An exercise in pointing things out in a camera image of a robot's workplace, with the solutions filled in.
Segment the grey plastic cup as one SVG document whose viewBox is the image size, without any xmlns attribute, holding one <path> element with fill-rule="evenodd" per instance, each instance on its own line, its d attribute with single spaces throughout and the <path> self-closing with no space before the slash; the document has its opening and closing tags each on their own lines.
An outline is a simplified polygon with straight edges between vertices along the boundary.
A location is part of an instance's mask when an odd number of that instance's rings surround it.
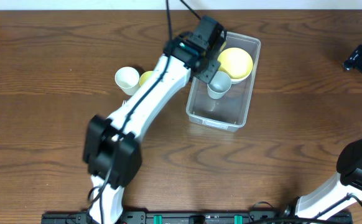
<svg viewBox="0 0 362 224">
<path fill-rule="evenodd" d="M 222 98 L 231 88 L 230 76 L 221 71 L 217 71 L 211 82 L 207 85 L 207 92 L 210 98 L 217 100 Z"/>
</svg>

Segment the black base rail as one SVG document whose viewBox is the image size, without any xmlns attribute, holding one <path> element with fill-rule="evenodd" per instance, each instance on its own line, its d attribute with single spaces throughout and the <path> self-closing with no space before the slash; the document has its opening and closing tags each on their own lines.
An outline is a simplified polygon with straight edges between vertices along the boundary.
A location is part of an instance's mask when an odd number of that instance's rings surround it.
<svg viewBox="0 0 362 224">
<path fill-rule="evenodd" d="M 252 212 L 226 213 L 152 213 L 145 211 L 123 212 L 117 224 L 240 224 L 284 223 L 275 211 L 253 210 Z M 83 212 L 54 213 L 42 215 L 41 224 L 88 224 L 95 221 Z"/>
</svg>

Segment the yellow plastic bowl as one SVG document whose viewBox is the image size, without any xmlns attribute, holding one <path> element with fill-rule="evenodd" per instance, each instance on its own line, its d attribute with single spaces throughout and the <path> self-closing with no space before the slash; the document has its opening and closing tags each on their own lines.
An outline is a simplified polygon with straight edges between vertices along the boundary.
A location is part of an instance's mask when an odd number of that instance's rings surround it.
<svg viewBox="0 0 362 224">
<path fill-rule="evenodd" d="M 247 78 L 253 70 L 253 59 L 247 51 L 241 48 L 228 48 L 218 56 L 221 63 L 219 71 L 227 73 L 232 80 Z"/>
</svg>

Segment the white plastic cup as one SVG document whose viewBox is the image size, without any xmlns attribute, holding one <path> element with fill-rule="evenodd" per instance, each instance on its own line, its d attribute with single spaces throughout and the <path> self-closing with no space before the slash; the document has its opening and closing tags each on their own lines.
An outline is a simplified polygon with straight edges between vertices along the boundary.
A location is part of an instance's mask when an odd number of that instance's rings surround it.
<svg viewBox="0 0 362 224">
<path fill-rule="evenodd" d="M 117 86 L 129 96 L 133 96 L 138 91 L 140 87 L 139 79 L 139 72 L 132 67 L 120 68 L 114 76 Z"/>
</svg>

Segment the white plastic bowl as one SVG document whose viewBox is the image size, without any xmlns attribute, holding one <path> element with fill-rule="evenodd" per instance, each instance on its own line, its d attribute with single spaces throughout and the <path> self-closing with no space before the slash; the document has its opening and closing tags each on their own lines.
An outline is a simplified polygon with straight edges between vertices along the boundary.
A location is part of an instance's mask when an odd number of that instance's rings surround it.
<svg viewBox="0 0 362 224">
<path fill-rule="evenodd" d="M 234 84 L 238 84 L 241 83 L 242 81 L 244 81 L 245 79 L 247 79 L 249 77 L 249 75 L 246 75 L 242 78 L 231 78 L 231 83 Z"/>
</svg>

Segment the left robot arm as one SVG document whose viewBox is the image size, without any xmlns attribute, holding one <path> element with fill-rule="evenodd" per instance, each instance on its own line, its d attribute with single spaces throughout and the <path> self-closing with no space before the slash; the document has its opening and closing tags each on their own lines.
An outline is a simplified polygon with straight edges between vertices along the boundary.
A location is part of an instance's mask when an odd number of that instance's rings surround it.
<svg viewBox="0 0 362 224">
<path fill-rule="evenodd" d="M 190 77 L 212 81 L 226 36 L 219 22 L 203 16 L 193 32 L 170 38 L 152 75 L 125 104 L 107 118 L 92 117 L 82 157 L 93 183 L 88 210 L 92 223 L 119 220 L 124 188 L 142 164 L 141 142 L 146 131 Z"/>
</svg>

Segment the clear plastic storage container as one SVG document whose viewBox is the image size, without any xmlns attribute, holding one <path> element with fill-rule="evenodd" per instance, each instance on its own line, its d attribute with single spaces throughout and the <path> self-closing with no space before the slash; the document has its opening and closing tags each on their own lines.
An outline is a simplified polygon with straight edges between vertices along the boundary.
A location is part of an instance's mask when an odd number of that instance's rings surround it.
<svg viewBox="0 0 362 224">
<path fill-rule="evenodd" d="M 197 78 L 192 80 L 186 113 L 190 122 L 235 132 L 246 124 L 254 80 L 258 67 L 261 42 L 254 37 L 227 33 L 225 48 L 241 48 L 253 59 L 253 70 L 249 77 L 238 84 L 232 84 L 220 99 L 209 97 L 207 84 Z"/>
</svg>

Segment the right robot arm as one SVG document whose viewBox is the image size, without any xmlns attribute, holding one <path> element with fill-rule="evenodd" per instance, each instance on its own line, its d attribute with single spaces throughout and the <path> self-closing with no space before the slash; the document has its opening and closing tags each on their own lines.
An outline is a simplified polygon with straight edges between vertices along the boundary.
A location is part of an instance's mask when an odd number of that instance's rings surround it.
<svg viewBox="0 0 362 224">
<path fill-rule="evenodd" d="M 362 73 L 362 45 L 354 49 L 343 68 Z M 342 150 L 335 174 L 312 193 L 299 197 L 290 208 L 290 214 L 298 218 L 328 220 L 355 202 L 362 203 L 362 139 Z"/>
</svg>

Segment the yellow plastic cup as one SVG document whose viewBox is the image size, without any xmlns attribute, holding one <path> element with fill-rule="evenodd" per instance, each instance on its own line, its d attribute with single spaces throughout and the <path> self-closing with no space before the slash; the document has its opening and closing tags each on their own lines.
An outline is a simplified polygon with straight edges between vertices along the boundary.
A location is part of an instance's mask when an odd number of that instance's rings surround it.
<svg viewBox="0 0 362 224">
<path fill-rule="evenodd" d="M 144 72 L 139 79 L 139 85 L 143 86 L 143 84 L 151 77 L 153 71 L 146 71 Z"/>
</svg>

